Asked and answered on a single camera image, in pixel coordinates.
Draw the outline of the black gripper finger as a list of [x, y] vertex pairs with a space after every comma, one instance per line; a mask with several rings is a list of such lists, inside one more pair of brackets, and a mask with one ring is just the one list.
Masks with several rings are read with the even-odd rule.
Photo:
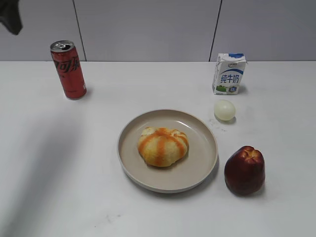
[[19, 12], [19, 0], [0, 0], [0, 22], [13, 35], [23, 28]]

